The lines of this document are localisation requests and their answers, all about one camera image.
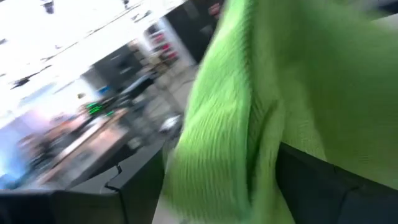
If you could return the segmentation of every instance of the green sweater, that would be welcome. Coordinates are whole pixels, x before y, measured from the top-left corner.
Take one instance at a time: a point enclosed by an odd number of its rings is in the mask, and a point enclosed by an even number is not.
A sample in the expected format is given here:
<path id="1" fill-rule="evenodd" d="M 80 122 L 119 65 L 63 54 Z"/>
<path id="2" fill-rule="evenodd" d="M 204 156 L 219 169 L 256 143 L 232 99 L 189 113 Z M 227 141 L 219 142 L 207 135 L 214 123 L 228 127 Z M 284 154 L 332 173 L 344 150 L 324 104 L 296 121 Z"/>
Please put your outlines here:
<path id="1" fill-rule="evenodd" d="M 281 142 L 398 189 L 398 35 L 330 1 L 230 0 L 164 197 L 206 223 L 294 223 Z"/>

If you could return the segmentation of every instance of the green knit fabric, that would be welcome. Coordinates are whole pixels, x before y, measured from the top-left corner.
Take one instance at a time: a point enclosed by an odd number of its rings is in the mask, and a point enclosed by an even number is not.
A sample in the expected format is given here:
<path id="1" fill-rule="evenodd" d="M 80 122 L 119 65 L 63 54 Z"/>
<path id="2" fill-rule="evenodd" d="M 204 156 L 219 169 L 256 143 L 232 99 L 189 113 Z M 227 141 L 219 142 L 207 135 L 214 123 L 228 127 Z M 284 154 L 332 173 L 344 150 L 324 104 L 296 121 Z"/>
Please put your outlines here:
<path id="1" fill-rule="evenodd" d="M 281 142 L 398 189 L 398 35 L 370 21 L 329 1 L 230 0 L 165 178 L 173 208 L 294 223 L 274 177 Z"/>

